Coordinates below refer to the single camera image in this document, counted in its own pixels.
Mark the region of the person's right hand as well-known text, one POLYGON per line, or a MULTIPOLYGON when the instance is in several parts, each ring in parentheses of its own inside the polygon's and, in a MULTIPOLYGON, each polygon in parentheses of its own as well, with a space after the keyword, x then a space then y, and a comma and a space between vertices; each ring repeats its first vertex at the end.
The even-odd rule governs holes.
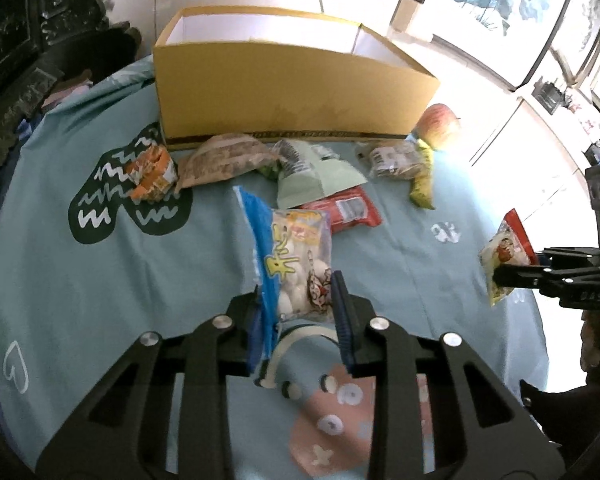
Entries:
POLYGON ((580 367, 588 373, 600 366, 600 311, 583 310, 581 318, 580 367))

